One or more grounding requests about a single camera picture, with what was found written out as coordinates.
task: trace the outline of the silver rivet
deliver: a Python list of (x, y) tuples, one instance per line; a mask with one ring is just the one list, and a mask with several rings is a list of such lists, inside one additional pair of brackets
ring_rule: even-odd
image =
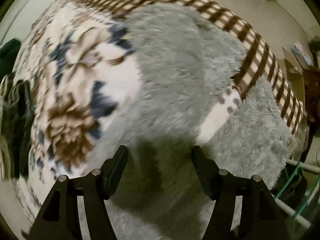
[(67, 176), (66, 176), (66, 175), (61, 175), (58, 180), (59, 180), (60, 182), (64, 182), (66, 179), (67, 179)]
[(252, 178), (254, 181), (257, 181), (257, 182), (261, 180), (261, 177), (259, 175), (254, 175)]
[(100, 174), (100, 170), (99, 169), (94, 169), (93, 171), (92, 171), (92, 174), (94, 175), (94, 176), (97, 176), (97, 175), (99, 175)]
[(219, 170), (219, 174), (222, 176), (226, 176), (228, 174), (228, 171), (225, 169), (221, 169), (221, 170)]

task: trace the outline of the floor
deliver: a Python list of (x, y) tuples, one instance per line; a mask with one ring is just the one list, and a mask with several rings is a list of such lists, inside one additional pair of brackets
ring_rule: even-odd
[[(273, 0), (215, 0), (249, 22), (270, 45), (278, 58), (283, 58), (282, 47), (289, 49), (307, 37), (299, 24)], [(15, 0), (0, 23), (0, 46), (12, 38), (23, 40), (31, 25), (54, 0)], [(22, 228), (29, 228), (10, 182), (0, 182), (0, 212), (19, 239)]]

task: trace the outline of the gray fur fabric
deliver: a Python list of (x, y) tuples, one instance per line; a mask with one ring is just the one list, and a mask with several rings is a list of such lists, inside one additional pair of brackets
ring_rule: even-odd
[[(120, 144), (129, 148), (118, 190), (106, 201), (118, 239), (200, 239), (214, 203), (202, 192), (190, 150), (217, 95), (239, 70), (245, 48), (178, 5), (139, 8), (127, 21), (141, 92), (106, 130), (87, 169), (99, 167)], [(241, 109), (201, 147), (220, 168), (243, 177), (259, 174), (271, 187), (293, 145), (270, 84), (261, 78)], [(236, 205), (233, 226), (239, 223), (239, 199)], [(83, 237), (89, 239), (79, 209)]]

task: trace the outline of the teal string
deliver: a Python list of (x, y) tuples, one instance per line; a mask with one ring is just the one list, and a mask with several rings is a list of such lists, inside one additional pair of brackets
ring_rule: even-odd
[(278, 192), (278, 194), (273, 197), (274, 199), (277, 199), (277, 198), (282, 194), (282, 192), (283, 192), (283, 191), (285, 190), (285, 188), (289, 185), (289, 183), (290, 183), (290, 181), (293, 179), (293, 177), (294, 177), (296, 174), (298, 174), (298, 169), (299, 169), (300, 165), (301, 165), (301, 162), (298, 162), (296, 168), (294, 169), (294, 171), (293, 171), (293, 173), (291, 174), (290, 178), (288, 179), (287, 183), (282, 187), (282, 189)]
[(312, 194), (314, 193), (314, 191), (316, 190), (316, 187), (317, 187), (317, 185), (318, 185), (319, 182), (320, 182), (320, 175), (318, 176), (317, 182), (316, 182), (316, 184), (313, 186), (313, 188), (312, 188), (312, 190), (310, 191), (308, 197), (307, 197), (306, 200), (303, 202), (302, 207), (301, 207), (297, 212), (295, 212), (295, 213), (293, 214), (293, 216), (292, 216), (293, 219), (295, 219), (295, 218), (303, 211), (303, 209), (304, 209), (305, 206), (307, 205), (307, 203), (308, 203), (311, 195), (312, 195)]

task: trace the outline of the brown plaid fabric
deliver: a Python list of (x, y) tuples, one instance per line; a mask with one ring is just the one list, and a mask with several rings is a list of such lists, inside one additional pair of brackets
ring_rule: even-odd
[(276, 102), (281, 110), (281, 117), (292, 134), (296, 134), (303, 114), (303, 104), (298, 101), (279, 68), (275, 55), (265, 40), (252, 26), (212, 0), (68, 0), (83, 4), (100, 12), (111, 12), (122, 16), (130, 14), (137, 7), (161, 3), (176, 3), (197, 10), (205, 19), (230, 32), (241, 40), (247, 48), (241, 70), (233, 79), (244, 99), (257, 79), (264, 75), (272, 84)]

